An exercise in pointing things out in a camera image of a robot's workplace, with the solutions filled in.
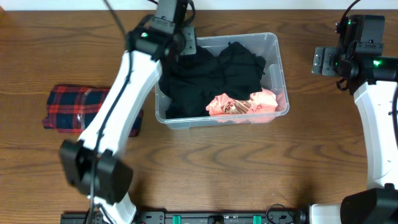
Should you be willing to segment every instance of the wood grain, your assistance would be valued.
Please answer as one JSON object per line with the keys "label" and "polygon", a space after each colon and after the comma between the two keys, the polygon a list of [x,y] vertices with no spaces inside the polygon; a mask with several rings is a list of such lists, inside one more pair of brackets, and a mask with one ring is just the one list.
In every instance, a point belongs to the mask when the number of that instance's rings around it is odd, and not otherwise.
{"label": "wood grain", "polygon": [[[147,11],[118,12],[126,29]],[[384,55],[398,57],[397,11],[386,16]],[[342,11],[198,11],[199,37],[273,32],[290,101],[269,124],[172,131],[154,116],[129,140],[131,197],[167,210],[265,210],[337,203],[366,187],[366,149],[353,97],[335,79],[311,74],[316,46],[336,45]],[[123,42],[106,11],[6,12],[0,20],[0,223],[58,223],[88,200],[69,187],[60,143],[76,136],[44,130],[45,103],[59,83],[110,86]]]}

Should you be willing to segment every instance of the red and blue plaid fabric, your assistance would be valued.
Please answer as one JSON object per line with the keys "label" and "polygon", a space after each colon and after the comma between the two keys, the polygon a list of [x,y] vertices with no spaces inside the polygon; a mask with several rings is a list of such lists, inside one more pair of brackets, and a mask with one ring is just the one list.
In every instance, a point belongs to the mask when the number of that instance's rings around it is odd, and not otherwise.
{"label": "red and blue plaid fabric", "polygon": [[[80,134],[90,125],[108,93],[108,88],[54,86],[47,100],[48,114],[43,120],[44,128],[56,129],[59,133]],[[139,134],[143,114],[143,110],[140,110],[130,137]]]}

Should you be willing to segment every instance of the clear plastic container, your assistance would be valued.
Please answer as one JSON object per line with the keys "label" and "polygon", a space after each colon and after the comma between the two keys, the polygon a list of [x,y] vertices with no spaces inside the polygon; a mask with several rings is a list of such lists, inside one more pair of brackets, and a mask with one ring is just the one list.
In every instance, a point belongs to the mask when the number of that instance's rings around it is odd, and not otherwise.
{"label": "clear plastic container", "polygon": [[227,48],[228,42],[239,42],[257,56],[266,59],[265,75],[262,76],[261,86],[275,93],[278,107],[273,113],[234,114],[209,116],[198,118],[166,119],[165,112],[169,108],[171,99],[165,96],[156,83],[156,118],[170,129],[188,129],[198,126],[214,126],[222,124],[268,123],[289,111],[284,71],[280,59],[278,38],[273,33],[230,35],[221,37],[198,38],[198,45],[218,56]]}

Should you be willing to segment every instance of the green light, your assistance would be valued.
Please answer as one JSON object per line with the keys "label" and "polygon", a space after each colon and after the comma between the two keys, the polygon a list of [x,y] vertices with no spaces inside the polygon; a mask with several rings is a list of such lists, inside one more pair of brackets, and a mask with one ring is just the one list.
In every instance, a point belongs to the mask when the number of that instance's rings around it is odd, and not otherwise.
{"label": "green light", "polygon": [[381,65],[381,61],[373,61],[373,65],[375,65],[376,67],[378,67],[379,65]]}

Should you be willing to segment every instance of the white background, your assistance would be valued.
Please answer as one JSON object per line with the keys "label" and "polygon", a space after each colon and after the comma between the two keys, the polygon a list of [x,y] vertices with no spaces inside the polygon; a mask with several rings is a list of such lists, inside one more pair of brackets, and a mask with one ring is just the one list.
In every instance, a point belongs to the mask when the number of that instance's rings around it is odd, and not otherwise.
{"label": "white background", "polygon": [[[115,9],[155,9],[146,0],[109,0]],[[197,9],[346,9],[354,0],[194,0]],[[5,10],[104,10],[102,0],[0,0]],[[398,9],[398,0],[362,0],[354,9]]]}

